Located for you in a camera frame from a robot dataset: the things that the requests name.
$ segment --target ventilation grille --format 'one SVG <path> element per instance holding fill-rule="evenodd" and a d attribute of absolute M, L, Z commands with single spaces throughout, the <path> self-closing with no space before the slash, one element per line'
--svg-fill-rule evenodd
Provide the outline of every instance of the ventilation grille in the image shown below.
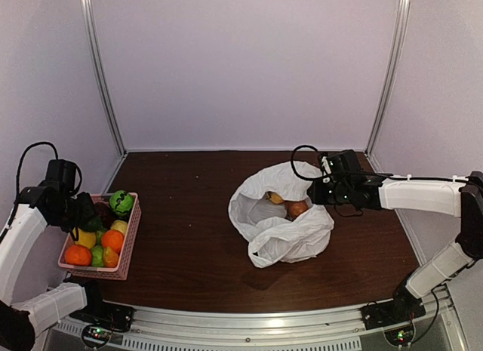
<path fill-rule="evenodd" d="M 166 343 L 156 342 L 153 340 L 142 340 L 137 337 L 124 337 L 122 346 L 125 349 L 130 349 L 133 351 L 231 351 L 231 350 L 242 350 L 249 349 L 253 351 L 362 351 L 361 341 L 359 337 L 351 337 L 345 340 L 329 341 L 324 343 L 315 343 L 311 346 L 303 347 L 293 347 L 282 349 L 279 348 L 269 348 L 269 347 L 237 347 L 233 349 L 228 348 L 198 348 L 198 347 L 179 347 L 179 346 L 169 346 Z"/>
<path fill-rule="evenodd" d="M 58 331 L 62 331 L 66 334 L 71 334 L 73 336 L 80 336 L 82 332 L 82 327 L 68 321 L 61 321 L 60 324 L 55 327 L 55 329 Z"/>

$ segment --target pink basket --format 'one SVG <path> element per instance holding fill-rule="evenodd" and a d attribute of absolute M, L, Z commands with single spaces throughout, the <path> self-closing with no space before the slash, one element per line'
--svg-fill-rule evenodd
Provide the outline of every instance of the pink basket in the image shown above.
<path fill-rule="evenodd" d="M 116 268 L 97 268 L 95 266 L 72 266 L 66 263 L 64 254 L 66 250 L 74 244 L 71 236 L 68 235 L 66 242 L 63 245 L 60 253 L 59 264 L 60 268 L 67 269 L 73 276 L 111 279 L 118 281 L 125 281 L 128 279 L 129 264 L 131 263 L 131 256 L 133 254 L 134 242 L 136 241 L 137 228 L 141 219 L 141 208 L 139 206 L 139 199 L 135 192 L 130 192 L 134 197 L 134 206 L 131 216 L 128 221 L 128 231 L 125 235 L 124 244 L 122 245 L 121 253 L 119 255 L 119 262 Z M 101 195 L 91 195 L 93 202 L 104 202 L 105 199 Z"/>

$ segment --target dark wood surface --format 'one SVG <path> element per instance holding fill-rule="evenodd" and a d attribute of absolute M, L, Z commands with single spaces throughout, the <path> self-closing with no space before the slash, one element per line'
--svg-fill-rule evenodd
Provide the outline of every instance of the dark wood surface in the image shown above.
<path fill-rule="evenodd" d="M 393 211 L 335 220 L 317 258 L 258 269 L 228 218 L 238 186 L 289 152 L 132 153 L 112 190 L 137 192 L 143 216 L 128 280 L 102 281 L 107 300 L 202 312 L 270 313 L 381 300 L 417 266 Z M 301 158 L 315 162 L 315 154 Z M 360 154 L 366 169 L 369 164 Z"/>

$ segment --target vertical metal bar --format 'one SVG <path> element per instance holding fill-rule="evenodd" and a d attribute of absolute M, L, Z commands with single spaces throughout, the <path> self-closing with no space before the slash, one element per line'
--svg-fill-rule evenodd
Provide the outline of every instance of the vertical metal bar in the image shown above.
<path fill-rule="evenodd" d="M 88 34 L 89 46 L 91 48 L 94 74 L 96 77 L 97 87 L 99 88 L 100 98 L 103 103 L 104 112 L 106 113 L 107 122 L 112 138 L 114 139 L 115 147 L 119 156 L 123 156 L 126 153 L 126 149 L 124 147 L 124 143 L 122 142 L 121 132 L 119 131 L 118 122 L 115 119 L 109 89 L 107 88 L 106 76 L 104 74 L 103 64 L 100 57 L 99 43 L 97 41 L 91 0 L 81 0 L 81 6 L 82 13 L 84 15 L 85 28 Z"/>
<path fill-rule="evenodd" d="M 377 107 L 377 114 L 372 127 L 371 135 L 369 137 L 368 146 L 366 147 L 366 154 L 371 155 L 377 138 L 379 137 L 380 128 L 383 123 L 384 115 L 386 114 L 389 99 L 391 97 L 392 87 L 395 81 L 395 72 L 401 57 L 402 47 L 405 41 L 406 29 L 408 27 L 409 8 L 411 0 L 399 0 L 398 13 L 396 15 L 394 36 L 392 38 L 391 55 L 389 57 L 389 64 L 387 66 L 386 78 L 384 80 L 383 91 L 380 95 L 379 106 Z"/>

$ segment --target basket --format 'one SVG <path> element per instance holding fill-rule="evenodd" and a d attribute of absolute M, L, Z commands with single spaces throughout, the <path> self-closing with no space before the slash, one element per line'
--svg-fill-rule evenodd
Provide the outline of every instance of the basket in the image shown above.
<path fill-rule="evenodd" d="M 67 236 L 66 242 L 63 245 L 57 264 L 60 268 L 64 268 L 72 273 L 73 276 L 97 278 L 97 279 L 111 279 L 118 281 L 125 281 L 128 279 L 129 264 L 131 263 L 131 256 L 133 254 L 134 242 L 136 241 L 137 228 L 141 218 L 141 208 L 139 199 L 135 192 L 130 192 L 134 197 L 134 206 L 128 221 L 128 231 L 125 234 L 124 244 L 122 245 L 121 253 L 119 255 L 119 262 L 116 268 L 102 268 L 95 266 L 73 266 L 67 264 L 64 254 L 66 250 L 74 244 L 72 237 Z M 106 202 L 106 197 L 101 195 L 91 195 L 93 202 Z"/>

